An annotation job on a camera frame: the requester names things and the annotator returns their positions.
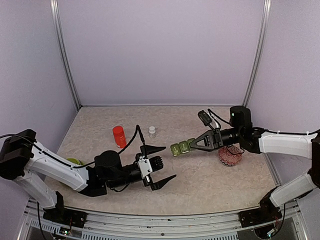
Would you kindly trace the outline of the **green weekly pill organizer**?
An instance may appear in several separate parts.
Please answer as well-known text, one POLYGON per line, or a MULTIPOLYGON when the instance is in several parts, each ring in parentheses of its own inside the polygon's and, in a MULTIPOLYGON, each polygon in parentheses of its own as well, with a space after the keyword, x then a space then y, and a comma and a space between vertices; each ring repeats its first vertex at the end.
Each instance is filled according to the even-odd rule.
POLYGON ((194 141, 195 138, 189 138, 187 140, 180 141, 178 143, 173 143, 170 146, 170 151, 173 157, 177 157, 180 155, 188 154, 192 151, 195 151, 195 148, 191 147, 191 142, 194 141))

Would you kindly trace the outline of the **red pill bottle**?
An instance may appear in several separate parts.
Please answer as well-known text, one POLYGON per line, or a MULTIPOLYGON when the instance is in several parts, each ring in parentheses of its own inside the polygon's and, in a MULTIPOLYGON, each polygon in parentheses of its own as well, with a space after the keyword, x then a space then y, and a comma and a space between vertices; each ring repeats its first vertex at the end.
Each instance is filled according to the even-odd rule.
POLYGON ((118 148, 123 149, 127 145, 124 128, 120 125, 112 129, 115 144, 118 148))

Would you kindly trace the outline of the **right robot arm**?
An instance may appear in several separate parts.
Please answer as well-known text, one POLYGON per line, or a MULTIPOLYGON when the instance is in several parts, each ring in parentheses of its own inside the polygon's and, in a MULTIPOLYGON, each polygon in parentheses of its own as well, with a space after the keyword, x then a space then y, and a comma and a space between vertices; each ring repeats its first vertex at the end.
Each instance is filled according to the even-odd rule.
POLYGON ((245 106, 232 106, 229 109, 230 120, 228 129, 211 126, 212 118, 209 111, 198 112, 198 117, 208 131, 190 143, 192 149, 205 152, 239 144, 240 148, 254 154, 284 154, 304 157, 311 160, 311 168, 284 185, 267 194, 266 203, 256 210, 256 218, 266 222, 278 207, 308 194, 320 186, 320 132, 286 133, 254 127, 251 111, 245 106))

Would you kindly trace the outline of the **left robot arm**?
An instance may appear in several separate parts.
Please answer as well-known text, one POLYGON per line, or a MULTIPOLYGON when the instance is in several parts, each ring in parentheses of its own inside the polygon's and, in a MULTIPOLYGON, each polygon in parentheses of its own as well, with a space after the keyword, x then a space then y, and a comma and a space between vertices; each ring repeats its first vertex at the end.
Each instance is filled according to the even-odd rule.
POLYGON ((107 195, 108 190, 122 192, 137 182, 157 191, 176 177, 152 180, 151 174, 163 169, 164 163, 160 156, 149 158, 148 155, 163 151, 164 147, 142 145, 141 152, 129 165, 123 165, 120 153, 114 150, 95 156, 92 163, 77 164, 47 149, 36 140, 36 132, 32 129, 5 134, 1 138, 4 140, 0 150, 1 178, 16 182, 61 223, 70 218, 70 211, 64 207, 63 196, 51 190, 39 174, 93 198, 107 195))

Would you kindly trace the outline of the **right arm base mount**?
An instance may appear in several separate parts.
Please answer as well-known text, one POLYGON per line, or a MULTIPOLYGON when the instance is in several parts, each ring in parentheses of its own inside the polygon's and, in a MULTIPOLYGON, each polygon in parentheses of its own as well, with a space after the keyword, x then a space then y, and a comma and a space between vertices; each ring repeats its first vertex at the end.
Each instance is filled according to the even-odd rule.
POLYGON ((242 228, 272 222, 283 217, 279 208, 265 210, 262 207, 240 211, 238 216, 242 228))

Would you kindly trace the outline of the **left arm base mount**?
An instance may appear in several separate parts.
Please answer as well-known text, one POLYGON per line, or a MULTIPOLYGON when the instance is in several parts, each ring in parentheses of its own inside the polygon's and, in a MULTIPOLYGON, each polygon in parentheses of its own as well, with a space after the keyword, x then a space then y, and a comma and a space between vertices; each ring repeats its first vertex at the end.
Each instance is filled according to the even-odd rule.
POLYGON ((84 211, 69 208, 45 209, 43 218, 55 223, 83 229, 87 220, 87 213, 84 211))

